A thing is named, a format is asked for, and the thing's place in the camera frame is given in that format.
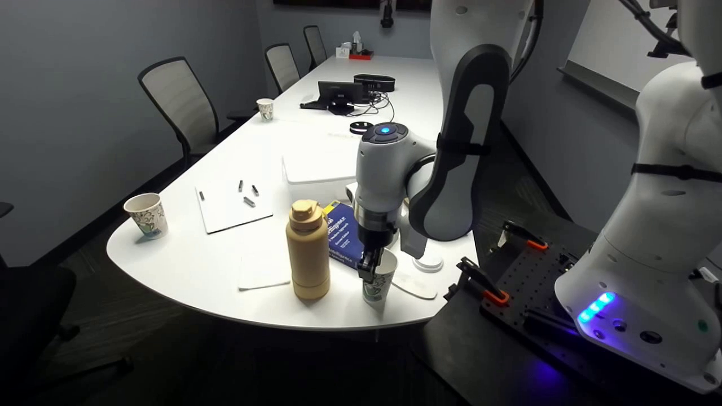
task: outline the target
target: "office chair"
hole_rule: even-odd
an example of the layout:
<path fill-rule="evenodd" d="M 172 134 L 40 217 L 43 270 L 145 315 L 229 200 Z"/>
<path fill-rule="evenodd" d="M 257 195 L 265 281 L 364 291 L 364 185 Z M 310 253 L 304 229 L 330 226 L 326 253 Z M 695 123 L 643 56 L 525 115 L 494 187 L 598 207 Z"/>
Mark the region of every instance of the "office chair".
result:
<path fill-rule="evenodd" d="M 216 111 L 188 60 L 175 56 L 137 74 L 143 90 L 172 125 L 184 165 L 189 167 L 219 143 Z"/>
<path fill-rule="evenodd" d="M 311 68 L 310 71 L 315 71 L 326 60 L 330 60 L 330 54 L 326 52 L 318 25 L 302 28 L 302 37 L 308 38 L 308 47 L 310 47 L 310 54 L 311 54 Z"/>
<path fill-rule="evenodd" d="M 266 64 L 280 94 L 300 80 L 290 44 L 276 44 L 266 47 Z"/>
<path fill-rule="evenodd" d="M 0 220 L 7 217 L 11 207 L 14 206 L 0 201 Z M 25 382 L 52 339 L 73 342 L 80 335 L 77 326 L 62 327 L 73 291 L 74 273 L 67 270 L 11 270 L 0 258 L 0 391 L 4 401 L 16 404 L 27 397 Z M 62 378 L 43 388 L 109 368 L 128 372 L 133 367 L 128 359 L 118 359 Z"/>

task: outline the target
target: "paper cup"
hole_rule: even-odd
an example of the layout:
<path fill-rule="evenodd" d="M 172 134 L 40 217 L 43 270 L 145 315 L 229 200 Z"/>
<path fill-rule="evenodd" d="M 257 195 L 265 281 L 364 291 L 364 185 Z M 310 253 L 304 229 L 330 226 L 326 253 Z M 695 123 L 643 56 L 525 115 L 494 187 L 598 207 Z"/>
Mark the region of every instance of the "paper cup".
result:
<path fill-rule="evenodd" d="M 383 307 L 387 304 L 387 295 L 389 295 L 389 290 L 390 290 L 396 272 L 397 272 L 397 258 L 394 253 L 383 251 L 381 265 L 378 267 L 375 283 L 366 283 L 364 281 L 364 300 L 371 307 Z"/>
<path fill-rule="evenodd" d="M 167 230 L 161 195 L 135 195 L 122 210 L 137 224 L 145 238 L 153 238 Z"/>
<path fill-rule="evenodd" d="M 263 114 L 265 123 L 274 121 L 274 100 L 257 100 L 257 111 Z"/>

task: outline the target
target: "notepad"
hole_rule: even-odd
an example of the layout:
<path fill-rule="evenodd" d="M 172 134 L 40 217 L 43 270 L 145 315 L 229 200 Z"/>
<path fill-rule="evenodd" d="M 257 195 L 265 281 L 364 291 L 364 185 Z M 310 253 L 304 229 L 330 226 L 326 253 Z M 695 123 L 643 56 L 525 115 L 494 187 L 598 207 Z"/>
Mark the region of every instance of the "notepad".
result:
<path fill-rule="evenodd" d="M 208 235 L 274 217 L 271 197 L 250 179 L 196 185 L 196 201 Z"/>

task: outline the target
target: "dark floor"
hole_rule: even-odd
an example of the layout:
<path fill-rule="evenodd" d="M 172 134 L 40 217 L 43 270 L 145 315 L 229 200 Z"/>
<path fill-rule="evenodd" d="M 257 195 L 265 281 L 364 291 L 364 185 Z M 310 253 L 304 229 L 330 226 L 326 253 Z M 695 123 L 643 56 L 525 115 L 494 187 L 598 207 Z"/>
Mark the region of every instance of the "dark floor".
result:
<path fill-rule="evenodd" d="M 506 136 L 487 164 L 489 195 L 551 212 Z M 133 285 L 109 263 L 106 240 L 119 221 L 63 263 L 80 281 L 66 324 L 82 326 L 82 335 L 47 347 L 31 386 L 118 356 L 135 368 L 35 391 L 27 404 L 456 404 L 409 354 L 417 327 L 299 335 L 213 320 Z"/>

